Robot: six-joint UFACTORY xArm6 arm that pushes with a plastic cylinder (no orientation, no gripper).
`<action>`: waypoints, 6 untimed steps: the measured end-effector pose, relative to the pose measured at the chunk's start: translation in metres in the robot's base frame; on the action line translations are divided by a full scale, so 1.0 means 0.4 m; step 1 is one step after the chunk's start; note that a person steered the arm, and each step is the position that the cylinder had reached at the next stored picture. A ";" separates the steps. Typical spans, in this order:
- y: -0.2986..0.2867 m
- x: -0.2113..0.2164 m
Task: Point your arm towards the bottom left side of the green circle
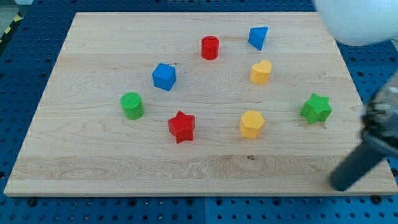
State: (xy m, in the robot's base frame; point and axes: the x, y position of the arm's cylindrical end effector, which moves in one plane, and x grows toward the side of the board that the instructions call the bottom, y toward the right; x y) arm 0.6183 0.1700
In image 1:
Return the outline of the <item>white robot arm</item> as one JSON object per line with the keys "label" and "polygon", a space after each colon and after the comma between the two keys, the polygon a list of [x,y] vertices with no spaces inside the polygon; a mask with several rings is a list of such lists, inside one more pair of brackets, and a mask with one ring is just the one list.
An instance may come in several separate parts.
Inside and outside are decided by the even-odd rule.
{"label": "white robot arm", "polygon": [[330,34],[362,46],[397,37],[397,0],[313,0]]}

